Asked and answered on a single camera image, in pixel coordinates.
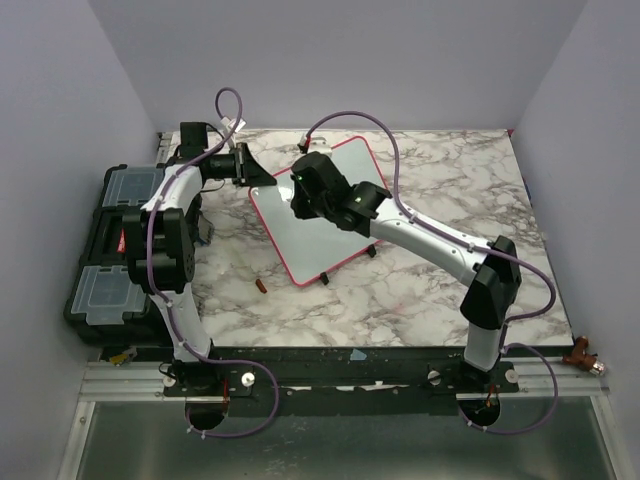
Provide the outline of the brown marker cap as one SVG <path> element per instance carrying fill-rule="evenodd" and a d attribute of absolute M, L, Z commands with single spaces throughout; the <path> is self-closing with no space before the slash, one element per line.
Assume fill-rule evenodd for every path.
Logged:
<path fill-rule="evenodd" d="M 256 284 L 256 287 L 258 288 L 258 290 L 259 290 L 261 293 L 263 293 L 263 294 L 266 294 L 266 293 L 267 293 L 267 289 L 266 289 L 266 287 L 265 287 L 264 283 L 263 283 L 260 279 L 257 279 L 257 280 L 255 281 L 255 284 Z"/>

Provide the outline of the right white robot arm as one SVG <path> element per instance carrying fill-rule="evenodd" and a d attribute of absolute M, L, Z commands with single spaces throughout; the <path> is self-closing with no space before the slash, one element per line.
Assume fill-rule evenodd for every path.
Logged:
<path fill-rule="evenodd" d="M 460 379 L 480 392 L 496 380 L 506 314 L 522 283 L 513 241 L 490 242 L 449 227 L 418 223 L 391 192 L 369 181 L 351 185 L 329 156 L 312 152 L 292 167 L 296 218 L 323 218 L 338 229 L 390 242 L 440 267 L 468 288 L 460 311 L 469 322 Z"/>

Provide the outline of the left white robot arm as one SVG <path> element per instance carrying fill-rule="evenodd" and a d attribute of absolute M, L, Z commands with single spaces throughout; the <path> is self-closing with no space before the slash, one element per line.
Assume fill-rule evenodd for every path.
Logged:
<path fill-rule="evenodd" d="M 234 134 L 241 118 L 221 120 L 223 138 L 207 150 L 200 142 L 183 144 L 183 155 L 164 166 L 164 178 L 139 209 L 123 215 L 125 258 L 132 283 L 156 305 L 173 344 L 173 357 L 194 363 L 187 382 L 201 395 L 214 393 L 222 380 L 220 368 L 209 362 L 213 342 L 204 330 L 192 293 L 195 241 L 186 214 L 208 180 L 229 180 L 242 187 L 274 186 L 277 181 Z"/>

